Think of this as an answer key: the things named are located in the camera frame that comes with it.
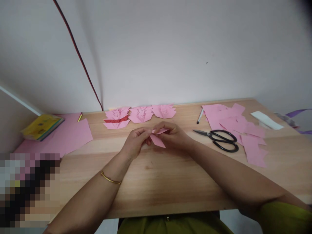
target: gold bracelet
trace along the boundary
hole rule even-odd
[[[112,182],[112,183],[114,183],[114,184],[120,184],[120,183],[121,183],[121,181],[118,182],[118,181],[111,180],[110,178],[108,178],[108,177],[106,177],[106,176],[104,175],[104,172],[103,172],[103,171],[101,171],[101,172],[102,172],[101,175],[102,175],[105,179],[107,179],[109,182]]]

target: scissor blade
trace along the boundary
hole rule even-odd
[[[193,129],[193,131],[196,132],[196,133],[199,133],[199,134],[201,134],[201,135],[208,136],[208,135],[207,135],[208,132],[204,132],[204,131],[201,131],[201,130],[194,130],[194,129]]]

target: green shirt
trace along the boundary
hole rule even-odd
[[[312,228],[312,213],[282,202],[263,205],[257,213],[257,221],[263,233],[308,233]],[[175,214],[125,219],[117,234],[233,234],[233,232],[210,212]]]

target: marker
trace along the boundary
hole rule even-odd
[[[82,113],[80,114],[79,119],[78,119],[78,121],[77,121],[77,122],[79,122],[79,121],[80,121],[81,117],[82,117]]]
[[[199,124],[199,121],[201,120],[201,116],[202,116],[202,113],[204,112],[204,109],[202,108],[201,109],[201,113],[200,113],[200,115],[199,115],[199,117],[198,117],[198,120],[197,120],[197,124]]]

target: pencil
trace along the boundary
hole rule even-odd
[[[80,121],[81,117],[82,117],[82,112],[81,112],[81,114],[80,114],[79,119],[78,119],[78,121],[77,121],[77,122],[79,122],[79,121]]]

